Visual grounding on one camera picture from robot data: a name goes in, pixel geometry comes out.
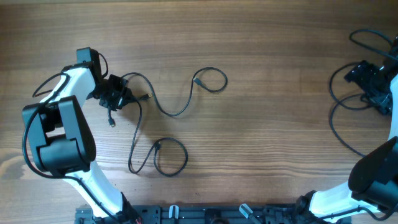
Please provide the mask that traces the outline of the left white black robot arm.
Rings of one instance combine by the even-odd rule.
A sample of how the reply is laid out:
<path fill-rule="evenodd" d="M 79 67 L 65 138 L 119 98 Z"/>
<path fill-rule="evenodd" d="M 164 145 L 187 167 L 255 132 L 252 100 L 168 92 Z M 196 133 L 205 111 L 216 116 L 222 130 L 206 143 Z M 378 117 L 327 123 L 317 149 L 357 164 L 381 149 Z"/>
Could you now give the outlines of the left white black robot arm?
<path fill-rule="evenodd" d="M 82 112 L 90 98 L 110 111 L 135 99 L 127 80 L 101 71 L 103 56 L 98 51 L 86 47 L 76 56 L 76 64 L 57 74 L 60 81 L 55 88 L 22 110 L 24 160 L 37 175 L 72 185 L 91 207 L 93 223 L 141 223 L 140 215 L 96 162 L 95 140 Z"/>

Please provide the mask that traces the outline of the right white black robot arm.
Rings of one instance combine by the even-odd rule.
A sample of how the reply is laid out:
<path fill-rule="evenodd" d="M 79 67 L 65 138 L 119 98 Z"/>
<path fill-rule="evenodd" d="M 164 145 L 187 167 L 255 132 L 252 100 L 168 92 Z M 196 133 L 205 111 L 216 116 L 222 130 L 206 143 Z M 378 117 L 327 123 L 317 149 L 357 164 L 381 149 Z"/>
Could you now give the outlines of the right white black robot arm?
<path fill-rule="evenodd" d="M 369 214 L 374 220 L 387 220 L 397 212 L 397 41 L 390 40 L 383 65 L 365 60 L 351 63 L 345 75 L 364 92 L 360 99 L 366 108 L 391 116 L 388 140 L 353 167 L 348 181 L 324 191 L 311 191 L 295 204 L 283 207 L 291 223 L 350 223 L 351 217 Z"/>

